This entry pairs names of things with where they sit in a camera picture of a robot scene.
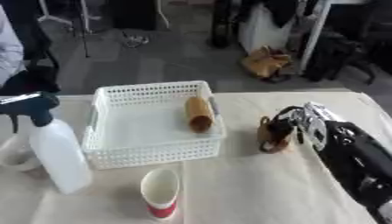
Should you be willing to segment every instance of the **floor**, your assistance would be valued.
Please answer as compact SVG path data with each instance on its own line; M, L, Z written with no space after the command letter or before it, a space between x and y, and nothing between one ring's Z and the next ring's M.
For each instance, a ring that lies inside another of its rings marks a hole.
M224 50L207 45L211 9L168 3L164 12L171 29L161 24L158 31L132 31L150 38L148 45L127 48L117 30L100 31L87 37L86 58L81 36L61 24L44 22L53 40L52 51L59 59L59 84L63 95L93 94L98 87L160 81L208 81L214 92L270 91L356 91L372 96L392 115L392 76L378 68L378 79L365 85L363 73L348 67L338 80L312 83L293 75L284 83L255 80L238 64L245 53L233 44Z

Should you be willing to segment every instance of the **spray bottle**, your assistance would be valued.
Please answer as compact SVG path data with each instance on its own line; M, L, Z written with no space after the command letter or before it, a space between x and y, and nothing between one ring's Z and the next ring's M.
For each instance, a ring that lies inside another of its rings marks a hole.
M92 173L72 128L49 111L59 104L53 94L23 94L1 100L0 114L10 117L14 133L18 133L18 116L31 118L35 129L29 137L30 146L54 184L69 194L88 186Z

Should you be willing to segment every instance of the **white plastic basket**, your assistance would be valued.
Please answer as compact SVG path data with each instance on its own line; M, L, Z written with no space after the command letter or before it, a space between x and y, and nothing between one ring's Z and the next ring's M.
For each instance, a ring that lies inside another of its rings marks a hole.
M208 102L213 126L203 134L187 126L191 96ZM226 136L204 81L100 87L96 90L82 148L97 169L215 157Z

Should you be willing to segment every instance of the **white sleeve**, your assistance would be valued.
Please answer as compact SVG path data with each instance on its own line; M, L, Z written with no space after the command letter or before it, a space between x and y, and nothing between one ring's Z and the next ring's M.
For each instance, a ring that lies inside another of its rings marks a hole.
M24 49L0 5L0 86L24 68Z

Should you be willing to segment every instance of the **paper cup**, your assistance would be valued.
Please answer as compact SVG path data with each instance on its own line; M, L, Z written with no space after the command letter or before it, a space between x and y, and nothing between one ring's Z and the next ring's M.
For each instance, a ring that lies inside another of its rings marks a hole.
M171 170L150 171L142 180L141 192L152 215L170 217L177 206L179 177Z

